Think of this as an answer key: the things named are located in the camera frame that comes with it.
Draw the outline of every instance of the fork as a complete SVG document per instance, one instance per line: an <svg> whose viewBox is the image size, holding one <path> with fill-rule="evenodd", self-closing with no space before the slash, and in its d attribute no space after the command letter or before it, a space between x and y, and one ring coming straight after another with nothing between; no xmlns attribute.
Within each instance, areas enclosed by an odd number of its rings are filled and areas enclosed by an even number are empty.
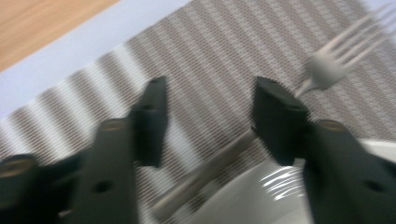
<svg viewBox="0 0 396 224"><path fill-rule="evenodd" d="M378 21L389 19L395 9L385 13L379 20L375 20L373 23L369 22L390 5L391 3L385 4L356 21L315 52L305 67L307 78L294 93L294 96L300 98L303 94L314 89L326 90L345 77L378 45L395 35L396 29L384 34L381 28L390 27L396 22L396 18L390 19L384 27L377 24Z"/></svg>
<svg viewBox="0 0 396 224"><path fill-rule="evenodd" d="M359 31L365 23L389 5L385 4L375 12L356 21L329 44L318 50L307 64L306 72L310 77L303 82L303 85L294 93L294 96L299 98L313 89L329 88L346 76L364 56L396 33L395 30L388 35L382 35L381 29L375 23ZM393 11L384 15L380 20L387 19ZM394 23L395 20L388 22L387 26ZM371 32L369 36L363 38L368 32ZM194 171L186 174L152 205L151 212L155 218L163 222L172 216L179 207L196 195L201 188L217 176L242 151L248 148L248 145L256 137L257 135L254 131L251 129L247 130L223 148L219 154L206 163L201 164Z"/></svg>

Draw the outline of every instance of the striped placemat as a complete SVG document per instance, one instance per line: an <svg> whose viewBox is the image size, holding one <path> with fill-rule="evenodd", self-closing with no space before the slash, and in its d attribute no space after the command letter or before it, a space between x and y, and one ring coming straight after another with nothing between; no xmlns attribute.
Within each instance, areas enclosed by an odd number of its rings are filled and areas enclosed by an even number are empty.
<svg viewBox="0 0 396 224"><path fill-rule="evenodd" d="M163 168L138 171L141 219L155 223L152 200L250 126L255 76L296 89L309 56L366 13L358 0L194 0L1 120L0 158L69 156L91 142L100 121L124 117L150 78L168 76ZM387 42L340 83L308 93L312 118L344 122L358 137L396 140L394 62ZM266 158L254 142L167 223L186 223L213 192Z"/></svg>

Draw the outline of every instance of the black plastic part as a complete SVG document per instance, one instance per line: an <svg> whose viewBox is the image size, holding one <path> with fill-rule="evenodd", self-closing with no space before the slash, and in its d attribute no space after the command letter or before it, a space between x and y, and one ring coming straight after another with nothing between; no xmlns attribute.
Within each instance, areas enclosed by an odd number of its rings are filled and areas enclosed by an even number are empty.
<svg viewBox="0 0 396 224"><path fill-rule="evenodd" d="M302 157L302 133L308 126L308 109L272 79L257 77L252 117L256 133L275 160L293 165Z"/></svg>
<svg viewBox="0 0 396 224"><path fill-rule="evenodd" d="M366 152L339 122L311 131L304 182L315 223L396 223L395 164Z"/></svg>
<svg viewBox="0 0 396 224"><path fill-rule="evenodd" d="M31 223L38 174L32 155L17 155L0 163L0 223Z"/></svg>
<svg viewBox="0 0 396 224"><path fill-rule="evenodd" d="M40 224L59 223L60 213L70 210L70 201L80 176L81 164L88 149L51 165L41 167L35 206L35 222Z"/></svg>
<svg viewBox="0 0 396 224"><path fill-rule="evenodd" d="M133 120L136 159L143 166L161 165L163 139L168 125L166 77L150 81L128 118Z"/></svg>
<svg viewBox="0 0 396 224"><path fill-rule="evenodd" d="M102 122L64 223L138 223L130 125L128 119Z"/></svg>

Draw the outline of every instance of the white plate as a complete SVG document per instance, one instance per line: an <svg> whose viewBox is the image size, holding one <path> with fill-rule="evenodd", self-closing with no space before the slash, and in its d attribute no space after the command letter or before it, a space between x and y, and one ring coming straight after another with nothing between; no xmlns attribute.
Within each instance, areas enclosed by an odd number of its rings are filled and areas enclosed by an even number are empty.
<svg viewBox="0 0 396 224"><path fill-rule="evenodd" d="M396 143L361 140L379 157L396 162ZM265 161L238 176L216 193L191 219L191 224L313 223L296 166Z"/></svg>

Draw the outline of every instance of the fork handle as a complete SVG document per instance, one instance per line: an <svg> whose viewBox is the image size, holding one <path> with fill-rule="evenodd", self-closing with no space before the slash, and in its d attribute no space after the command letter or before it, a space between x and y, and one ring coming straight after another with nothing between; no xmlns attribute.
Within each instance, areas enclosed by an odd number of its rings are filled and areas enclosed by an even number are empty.
<svg viewBox="0 0 396 224"><path fill-rule="evenodd" d="M312 77L307 78L303 81L303 84L294 93L295 98L300 98L303 94L316 89L317 85L313 81Z"/></svg>

